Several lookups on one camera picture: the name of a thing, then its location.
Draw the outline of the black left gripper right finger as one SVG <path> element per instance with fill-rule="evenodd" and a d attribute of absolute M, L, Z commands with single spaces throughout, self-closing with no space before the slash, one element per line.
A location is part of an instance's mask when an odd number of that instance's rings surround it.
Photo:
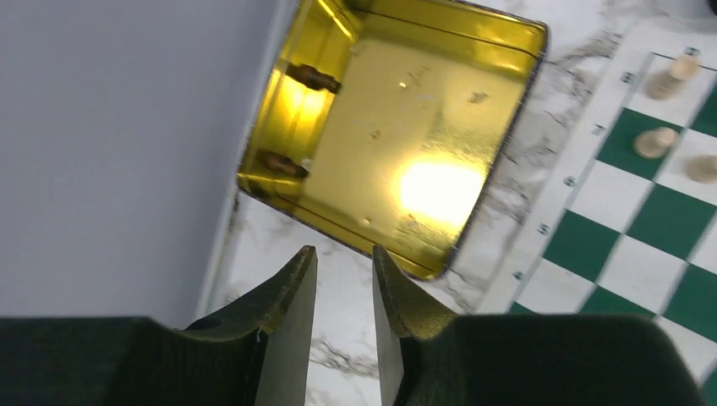
<path fill-rule="evenodd" d="M 634 315 L 460 315 L 373 248 L 384 405 L 703 405 L 668 336 Z"/>

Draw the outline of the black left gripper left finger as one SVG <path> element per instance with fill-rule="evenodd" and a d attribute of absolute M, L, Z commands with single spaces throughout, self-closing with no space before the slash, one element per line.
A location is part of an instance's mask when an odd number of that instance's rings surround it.
<path fill-rule="evenodd" d="M 317 254 L 184 329 L 148 317 L 4 318 L 4 405 L 301 405 Z"/>

